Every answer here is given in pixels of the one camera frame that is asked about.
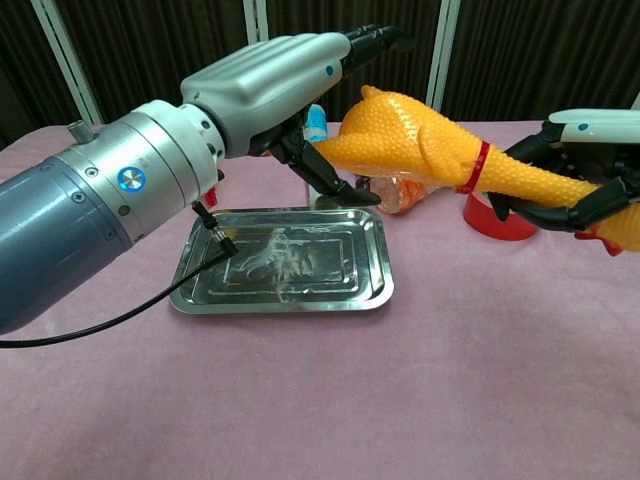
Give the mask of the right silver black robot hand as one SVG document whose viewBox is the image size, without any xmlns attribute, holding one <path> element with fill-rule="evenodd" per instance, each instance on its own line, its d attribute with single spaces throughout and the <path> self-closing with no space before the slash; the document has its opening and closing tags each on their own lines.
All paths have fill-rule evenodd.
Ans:
<svg viewBox="0 0 640 480">
<path fill-rule="evenodd" d="M 583 233 L 639 202 L 639 112 L 633 109 L 578 108 L 548 116 L 541 130 L 506 150 L 531 166 L 572 179 L 596 190 L 572 207 L 544 207 L 513 194 L 490 193 L 501 221 L 515 213 L 551 231 Z"/>
</svg>

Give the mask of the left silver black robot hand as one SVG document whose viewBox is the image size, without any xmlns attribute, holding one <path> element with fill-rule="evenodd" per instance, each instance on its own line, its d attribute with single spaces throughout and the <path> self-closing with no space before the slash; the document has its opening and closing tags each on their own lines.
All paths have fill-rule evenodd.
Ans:
<svg viewBox="0 0 640 480">
<path fill-rule="evenodd" d="M 184 79 L 182 98 L 210 114 L 229 158 L 271 153 L 318 193 L 343 207 L 379 204 L 352 187 L 303 135 L 307 107 L 385 50 L 406 52 L 396 26 L 280 36 L 246 46 Z"/>
</svg>

